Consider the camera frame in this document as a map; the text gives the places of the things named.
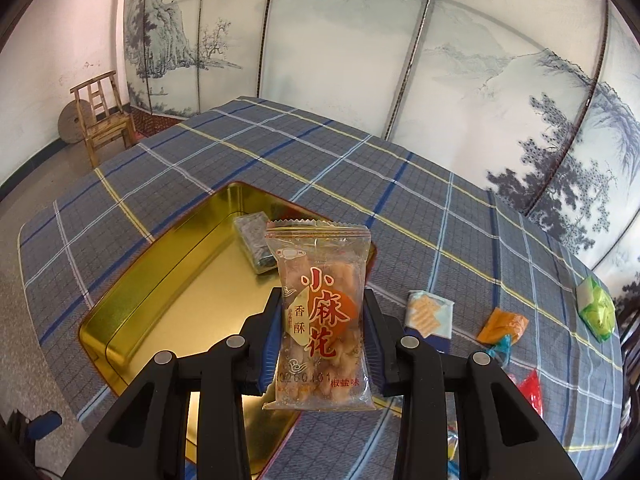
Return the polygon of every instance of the green snack package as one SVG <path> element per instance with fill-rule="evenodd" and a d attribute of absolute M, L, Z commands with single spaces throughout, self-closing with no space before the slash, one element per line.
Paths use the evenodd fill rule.
<path fill-rule="evenodd" d="M 613 334 L 616 325 L 616 311 L 611 297 L 591 278 L 576 289 L 578 314 L 599 342 L 606 341 Z"/>

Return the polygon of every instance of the silver screw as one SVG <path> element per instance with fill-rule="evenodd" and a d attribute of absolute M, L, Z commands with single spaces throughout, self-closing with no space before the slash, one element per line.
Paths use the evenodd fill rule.
<path fill-rule="evenodd" d="M 481 366 L 486 366 L 491 362 L 491 358 L 484 352 L 476 352 L 474 354 L 474 362 Z"/>
<path fill-rule="evenodd" d="M 165 365 L 172 359 L 171 352 L 168 350 L 161 350 L 156 355 L 154 355 L 154 361 L 159 365 Z"/>
<path fill-rule="evenodd" d="M 226 339 L 226 345 L 229 348 L 240 348 L 244 344 L 244 337 L 241 335 L 232 335 Z"/>
<path fill-rule="evenodd" d="M 420 341 L 418 341 L 417 337 L 406 335 L 400 340 L 400 344 L 405 348 L 416 348 L 420 344 Z"/>

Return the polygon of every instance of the plaid tablecloth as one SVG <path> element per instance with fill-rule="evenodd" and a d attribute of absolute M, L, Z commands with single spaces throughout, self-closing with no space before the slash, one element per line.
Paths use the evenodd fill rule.
<path fill-rule="evenodd" d="M 600 344 L 577 317 L 574 288 L 592 273 L 491 192 L 400 146 L 257 98 L 144 140 L 23 226 L 36 334 L 87 430 L 114 397 L 79 345 L 82 318 L 175 219 L 236 180 L 369 226 L 378 247 L 370 286 L 381 308 L 404 319 L 411 289 L 455 301 L 453 354 L 481 348 L 474 336 L 494 307 L 524 314 L 529 327 L 507 371 L 521 381 L 538 370 L 546 423 L 585 479 L 606 471 L 622 362 L 618 335 Z M 265 478 L 391 478 L 400 402 L 376 412 L 304 413 Z"/>

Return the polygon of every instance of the golden tray bottom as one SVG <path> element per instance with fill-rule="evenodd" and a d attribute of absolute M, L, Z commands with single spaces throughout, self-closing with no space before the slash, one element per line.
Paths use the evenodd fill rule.
<path fill-rule="evenodd" d="M 264 211 L 271 219 L 322 217 L 263 190 L 234 182 L 223 187 L 156 240 L 87 315 L 80 343 L 117 394 L 161 350 L 178 357 L 207 351 L 240 332 L 264 309 L 277 270 L 257 276 L 233 229 L 233 218 Z M 369 252 L 372 264 L 375 247 Z M 198 401 L 191 395 L 186 456 L 196 460 Z M 263 410 L 262 397 L 242 397 L 251 473 L 267 465 L 297 412 Z"/>

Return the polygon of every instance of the speckled floor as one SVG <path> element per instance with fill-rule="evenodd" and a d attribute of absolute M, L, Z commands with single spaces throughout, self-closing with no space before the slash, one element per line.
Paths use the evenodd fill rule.
<path fill-rule="evenodd" d="M 124 149 L 112 142 L 98 152 L 103 162 Z M 84 144 L 67 146 L 25 178 L 0 202 L 0 414 L 20 410 L 35 418 L 49 410 L 63 425 L 36 444 L 36 464 L 62 474 L 86 438 L 47 367 L 27 309 L 17 239 L 20 227 L 91 171 Z"/>

